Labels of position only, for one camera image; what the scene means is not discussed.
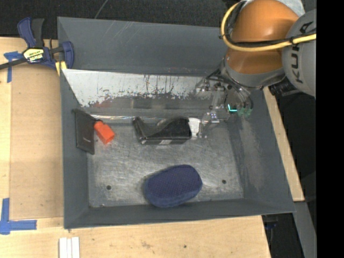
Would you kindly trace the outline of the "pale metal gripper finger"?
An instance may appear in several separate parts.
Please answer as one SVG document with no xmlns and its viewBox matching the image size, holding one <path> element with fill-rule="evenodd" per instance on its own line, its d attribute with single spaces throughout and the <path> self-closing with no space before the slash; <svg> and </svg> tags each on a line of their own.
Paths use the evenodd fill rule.
<svg viewBox="0 0 344 258">
<path fill-rule="evenodd" d="M 189 118 L 189 127 L 191 131 L 192 138 L 197 138 L 199 133 L 199 127 L 201 120 L 198 118 Z"/>
<path fill-rule="evenodd" d="M 200 137 L 206 138 L 207 132 L 220 123 L 216 113 L 208 112 L 203 115 L 200 123 Z"/>
</svg>

